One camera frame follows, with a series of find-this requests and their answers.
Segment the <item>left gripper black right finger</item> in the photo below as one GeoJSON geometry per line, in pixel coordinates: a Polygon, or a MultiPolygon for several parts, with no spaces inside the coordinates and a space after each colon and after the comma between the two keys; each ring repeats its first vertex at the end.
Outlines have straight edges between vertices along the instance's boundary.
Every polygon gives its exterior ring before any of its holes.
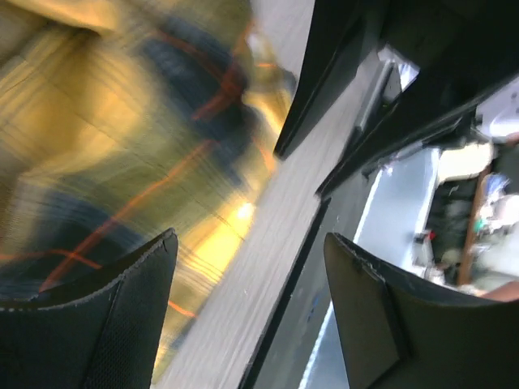
{"type": "Polygon", "coordinates": [[[337,233],[324,261],[350,387],[517,387],[517,301],[433,284],[337,233]]]}

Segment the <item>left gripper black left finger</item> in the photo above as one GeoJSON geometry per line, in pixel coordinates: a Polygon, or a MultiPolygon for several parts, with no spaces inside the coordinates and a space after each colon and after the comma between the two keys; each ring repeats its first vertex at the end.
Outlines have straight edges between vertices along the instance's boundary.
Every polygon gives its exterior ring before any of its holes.
{"type": "Polygon", "coordinates": [[[148,388],[178,254],[167,229],[122,259],[1,303],[3,388],[148,388]]]}

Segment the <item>yellow plaid long sleeve shirt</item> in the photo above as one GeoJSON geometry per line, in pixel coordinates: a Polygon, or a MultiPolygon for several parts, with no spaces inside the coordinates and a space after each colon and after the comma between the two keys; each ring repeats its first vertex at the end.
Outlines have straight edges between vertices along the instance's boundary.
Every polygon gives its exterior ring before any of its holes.
{"type": "Polygon", "coordinates": [[[161,372],[247,234],[294,87],[250,1],[2,2],[2,296],[175,229],[161,372]]]}

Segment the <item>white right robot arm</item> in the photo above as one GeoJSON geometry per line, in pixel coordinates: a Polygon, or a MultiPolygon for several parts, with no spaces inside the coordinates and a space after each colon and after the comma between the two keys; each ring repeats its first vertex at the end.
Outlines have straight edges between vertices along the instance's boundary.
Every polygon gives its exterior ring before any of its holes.
{"type": "Polygon", "coordinates": [[[321,198],[425,147],[518,128],[517,2],[318,1],[277,156],[295,150],[363,65],[368,89],[321,198]]]}

